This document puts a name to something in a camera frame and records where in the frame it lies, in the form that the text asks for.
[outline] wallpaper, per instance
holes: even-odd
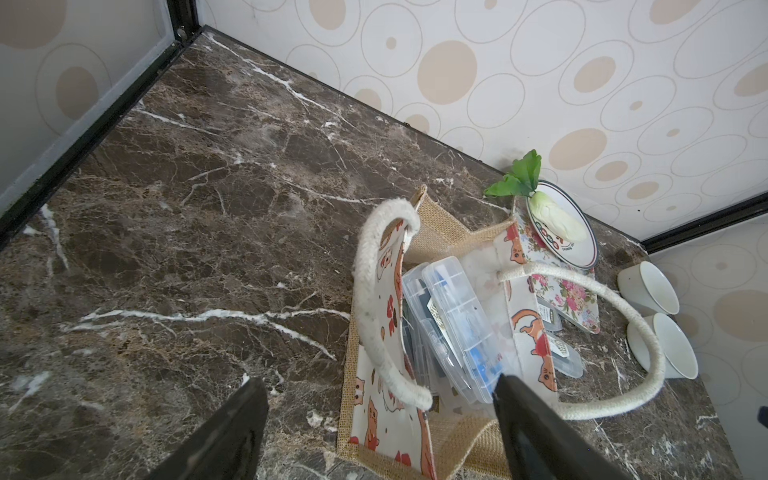
[[[650,257],[680,297],[675,320],[744,478],[765,478],[768,428],[757,411],[768,406],[768,215]]]
[[[197,0],[209,24],[639,239],[768,190],[765,0]]]
[[[2,0],[0,213],[172,41],[165,0]]]

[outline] decorative plate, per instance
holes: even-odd
[[[583,270],[589,270],[598,262],[598,242],[594,238],[594,232],[590,227],[587,218],[581,212],[581,208],[578,207],[576,202],[571,199],[568,194],[561,190],[557,185],[551,184],[546,180],[540,180],[536,191],[544,192],[566,213],[570,214],[573,218],[581,221],[589,232],[589,238],[583,242],[571,243],[561,239],[557,235],[550,233],[547,226],[539,221],[531,214],[531,220],[533,222],[536,233],[544,240],[549,250],[555,254],[557,258],[563,260],[568,265],[575,266]],[[531,199],[526,199],[528,205],[528,212],[531,211]]]

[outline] ceramic cup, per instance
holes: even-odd
[[[664,356],[667,357],[664,377],[668,379],[695,379],[699,375],[699,363],[683,330],[677,326],[674,320],[663,313],[656,313],[643,319],[656,333]],[[631,323],[627,326],[627,342],[634,358],[647,372],[650,368],[650,353],[637,327]]]
[[[619,292],[642,315],[680,312],[672,284],[651,262],[640,262],[619,272]]]

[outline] rope handle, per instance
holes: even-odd
[[[403,198],[382,202],[373,209],[360,230],[355,255],[353,312],[360,340],[389,391],[401,402],[421,410],[429,410],[432,407],[431,392],[400,373],[379,335],[381,325],[376,315],[376,264],[379,261],[379,244],[384,230],[397,219],[403,219],[406,229],[413,235],[419,232],[419,214],[410,202]]]
[[[625,299],[619,296],[618,293],[602,283],[599,283],[597,280],[593,280],[588,276],[576,273],[572,270],[560,268],[559,266],[530,262],[500,272],[498,279],[499,281],[513,280],[536,273],[569,280],[605,298],[627,317],[629,323],[632,323],[637,327],[637,331],[648,346],[648,352],[650,353],[650,371],[639,386],[623,395],[607,400],[597,400],[595,402],[586,403],[558,402],[553,406],[556,413],[565,420],[596,419],[629,412],[655,397],[656,394],[659,393],[659,390],[661,390],[661,386],[664,384],[664,367],[666,366],[666,359],[664,357],[664,351],[661,349],[659,339],[639,312],[627,303]]]

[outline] brown marble surface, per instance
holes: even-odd
[[[0,253],[0,476],[142,478],[246,374],[271,389],[258,478],[374,478],[334,455],[356,232],[422,183],[499,222],[497,178],[207,31]],[[594,228],[615,288],[644,252]],[[644,376],[600,307],[601,334],[564,332],[587,365],[563,401]],[[572,425],[630,477],[740,478],[699,380]]]

